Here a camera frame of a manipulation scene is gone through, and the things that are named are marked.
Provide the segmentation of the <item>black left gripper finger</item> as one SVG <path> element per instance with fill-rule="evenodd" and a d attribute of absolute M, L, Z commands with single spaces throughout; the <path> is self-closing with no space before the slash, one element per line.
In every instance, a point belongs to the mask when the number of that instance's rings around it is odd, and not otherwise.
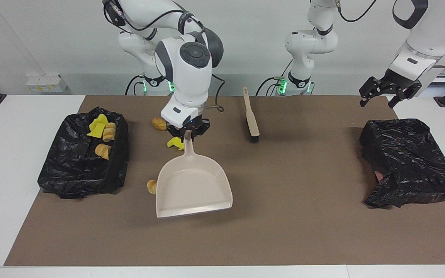
<path fill-rule="evenodd" d="M 403 100 L 411 100 L 421 87 L 421 83 L 414 83 L 405 89 L 402 89 L 400 86 L 391 85 L 389 89 L 394 92 L 394 96 L 388 102 L 388 106 L 394 108 L 394 106 Z"/>
<path fill-rule="evenodd" d="M 366 104 L 373 98 L 382 95 L 381 89 L 382 80 L 375 77 L 369 77 L 366 82 L 360 87 L 359 93 L 361 96 L 360 106 L 365 107 Z"/>

